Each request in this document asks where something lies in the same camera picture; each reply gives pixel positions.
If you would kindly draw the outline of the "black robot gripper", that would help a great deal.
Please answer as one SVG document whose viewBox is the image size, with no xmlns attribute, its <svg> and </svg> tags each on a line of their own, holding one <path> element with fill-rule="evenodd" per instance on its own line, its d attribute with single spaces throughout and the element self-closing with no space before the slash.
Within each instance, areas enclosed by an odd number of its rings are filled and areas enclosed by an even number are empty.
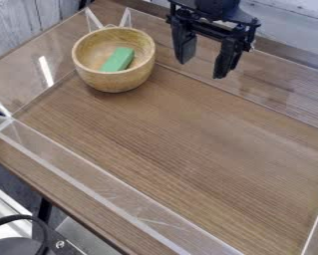
<svg viewBox="0 0 318 255">
<path fill-rule="evenodd" d="M 212 77 L 223 79 L 235 69 L 243 50 L 252 49 L 260 21 L 241 11 L 240 0 L 167 0 L 173 54 L 184 64 L 195 54 L 195 34 L 221 41 L 215 58 Z"/>
</svg>

